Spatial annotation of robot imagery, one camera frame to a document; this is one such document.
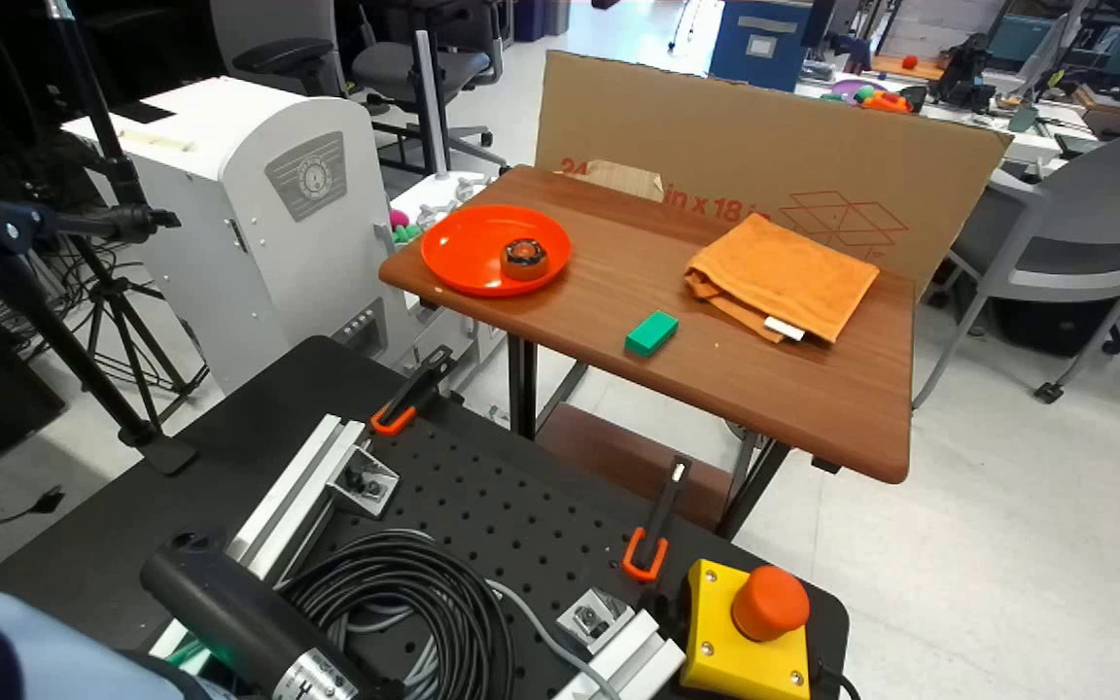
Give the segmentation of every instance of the green object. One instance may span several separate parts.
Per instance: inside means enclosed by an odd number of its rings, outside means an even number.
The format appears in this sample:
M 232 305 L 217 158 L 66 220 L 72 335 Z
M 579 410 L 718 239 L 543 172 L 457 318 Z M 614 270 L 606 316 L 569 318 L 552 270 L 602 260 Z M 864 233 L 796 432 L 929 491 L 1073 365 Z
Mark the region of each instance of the green object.
M 422 233 L 422 225 L 401 225 L 392 228 L 396 246 L 412 246 Z
M 631 335 L 627 351 L 639 356 L 658 355 L 670 338 L 676 335 L 676 316 L 670 311 L 649 311 Z
M 1038 121 L 1035 106 L 1020 106 L 1012 111 L 1012 133 L 1028 133 L 1028 128 L 1035 128 L 1035 121 Z
M 203 648 L 207 648 L 203 639 L 191 639 L 191 635 L 188 635 L 184 646 L 176 646 L 167 661 L 171 661 L 171 666 L 188 666 L 188 661 L 194 661 Z

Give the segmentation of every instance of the red button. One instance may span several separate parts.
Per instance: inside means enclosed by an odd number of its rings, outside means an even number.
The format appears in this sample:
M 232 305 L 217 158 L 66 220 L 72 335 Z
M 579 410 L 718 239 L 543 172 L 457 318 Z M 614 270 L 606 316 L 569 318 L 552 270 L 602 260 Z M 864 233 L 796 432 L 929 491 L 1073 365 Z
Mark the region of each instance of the red button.
M 781 569 L 755 569 L 741 591 L 731 597 L 731 623 L 749 640 L 781 639 L 810 623 L 805 587 Z

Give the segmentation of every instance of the green block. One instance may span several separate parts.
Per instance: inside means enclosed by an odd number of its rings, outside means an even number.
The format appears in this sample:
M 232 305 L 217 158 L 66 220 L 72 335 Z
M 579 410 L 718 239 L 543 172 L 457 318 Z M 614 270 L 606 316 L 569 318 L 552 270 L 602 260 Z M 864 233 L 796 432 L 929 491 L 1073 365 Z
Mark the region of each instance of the green block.
M 392 228 L 396 246 L 412 246 L 422 233 L 422 225 L 401 225 Z
M 631 335 L 627 351 L 639 356 L 658 355 L 670 338 L 676 335 L 676 316 L 670 311 L 649 311 Z

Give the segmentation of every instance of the orange plate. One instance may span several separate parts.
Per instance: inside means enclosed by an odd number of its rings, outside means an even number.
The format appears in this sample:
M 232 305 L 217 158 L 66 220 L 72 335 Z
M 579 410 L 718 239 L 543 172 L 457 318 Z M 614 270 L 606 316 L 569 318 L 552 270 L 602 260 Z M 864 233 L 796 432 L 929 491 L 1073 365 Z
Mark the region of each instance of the orange plate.
M 534 235 L 547 251 L 541 277 L 504 277 L 503 251 L 513 235 Z M 418 260 L 442 289 L 462 294 L 530 294 L 562 277 L 573 255 L 569 233 L 536 215 L 516 206 L 465 206 L 448 215 L 436 228 L 418 235 Z

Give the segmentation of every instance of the white machine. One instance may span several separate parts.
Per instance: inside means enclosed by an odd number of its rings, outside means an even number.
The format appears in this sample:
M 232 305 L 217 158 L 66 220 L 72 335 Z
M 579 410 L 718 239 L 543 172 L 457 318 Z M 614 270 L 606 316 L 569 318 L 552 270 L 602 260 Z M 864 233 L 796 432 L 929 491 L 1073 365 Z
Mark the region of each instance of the white machine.
M 208 79 L 111 123 L 147 203 L 184 220 L 142 239 L 142 269 L 225 394 L 309 335 L 369 338 L 392 370 L 438 342 L 478 355 L 478 324 L 378 281 L 390 203 L 360 106 Z M 94 145 L 88 121 L 66 133 Z

